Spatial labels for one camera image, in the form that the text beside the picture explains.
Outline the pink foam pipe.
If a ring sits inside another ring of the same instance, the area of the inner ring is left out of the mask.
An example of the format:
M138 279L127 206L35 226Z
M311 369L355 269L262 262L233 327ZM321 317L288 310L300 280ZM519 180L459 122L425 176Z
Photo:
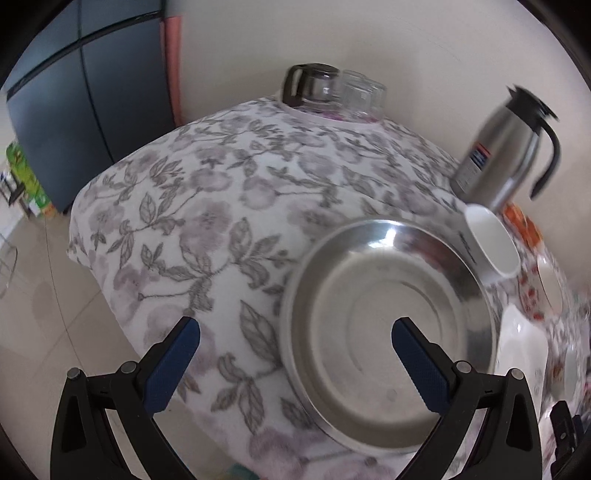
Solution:
M165 17L160 22L160 43L166 67L168 93L174 124L182 124L180 94L180 49L182 20L178 15Z

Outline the dark blue refrigerator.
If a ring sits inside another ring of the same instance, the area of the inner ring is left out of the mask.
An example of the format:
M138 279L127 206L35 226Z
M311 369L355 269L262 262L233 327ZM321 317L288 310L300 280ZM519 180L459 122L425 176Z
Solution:
M54 207L174 127L162 1L72 1L4 84L16 140Z

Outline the clear glass tumblers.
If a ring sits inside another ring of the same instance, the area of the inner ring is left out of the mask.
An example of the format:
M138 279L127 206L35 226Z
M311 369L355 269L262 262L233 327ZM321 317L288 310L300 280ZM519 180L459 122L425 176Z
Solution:
M385 114L387 87L352 70L341 75L342 114L348 120L372 123L381 121Z

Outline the stainless steel thermos jug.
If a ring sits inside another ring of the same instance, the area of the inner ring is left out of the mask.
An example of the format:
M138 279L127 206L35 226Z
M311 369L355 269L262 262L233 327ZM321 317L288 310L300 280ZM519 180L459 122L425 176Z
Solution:
M450 180L452 192L466 204L479 204L498 213L512 200L533 168L540 136L546 133L552 155L535 180L529 198L537 199L560 161L562 148L547 123L557 115L529 90L514 86L509 100L484 123Z

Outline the orange snack packet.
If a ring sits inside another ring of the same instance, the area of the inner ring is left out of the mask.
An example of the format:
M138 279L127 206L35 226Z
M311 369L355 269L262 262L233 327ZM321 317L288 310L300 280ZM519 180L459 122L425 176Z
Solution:
M539 228L518 205L508 203L503 210L503 218L530 251L541 247L543 237Z

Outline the strawberry pattern bowl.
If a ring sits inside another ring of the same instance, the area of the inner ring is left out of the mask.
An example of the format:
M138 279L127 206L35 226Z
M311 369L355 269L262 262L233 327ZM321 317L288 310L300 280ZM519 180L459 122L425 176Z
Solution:
M534 322L559 317L564 309L561 284L551 261L538 255L518 277L518 292L524 314Z

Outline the white MAX cup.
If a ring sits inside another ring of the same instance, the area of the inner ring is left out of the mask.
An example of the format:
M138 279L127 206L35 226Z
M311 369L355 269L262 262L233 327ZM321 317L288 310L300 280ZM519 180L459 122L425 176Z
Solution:
M486 207L466 206L459 221L458 238L483 285L511 280L519 274L521 260L516 245L503 222Z

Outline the green cardboard box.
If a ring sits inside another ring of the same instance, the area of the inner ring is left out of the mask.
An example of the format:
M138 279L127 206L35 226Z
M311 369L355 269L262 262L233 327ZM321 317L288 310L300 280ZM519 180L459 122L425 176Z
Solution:
M53 217L57 211L43 190L30 167L23 150L16 140L6 148L6 157L12 176L24 187L22 199L29 211L36 217Z

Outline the white ceramic dish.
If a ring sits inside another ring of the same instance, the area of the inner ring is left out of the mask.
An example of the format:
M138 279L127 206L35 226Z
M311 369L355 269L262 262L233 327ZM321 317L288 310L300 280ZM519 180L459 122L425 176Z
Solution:
M520 369L533 394L541 395L545 382L548 342L544 331L509 304L503 311L495 373L505 375Z

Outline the floral grey tablecloth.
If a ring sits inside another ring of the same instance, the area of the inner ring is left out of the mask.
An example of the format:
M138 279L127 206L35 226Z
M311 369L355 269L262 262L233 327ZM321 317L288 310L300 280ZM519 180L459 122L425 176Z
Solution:
M353 453L304 413L280 362L280 299L312 242L351 219L402 218L450 238L466 208L449 186L456 167L393 121L305 120L264 97L171 131L89 182L68 254L138 353L181 317L198 321L177 397L232 460L271 479L393 479L406 455Z

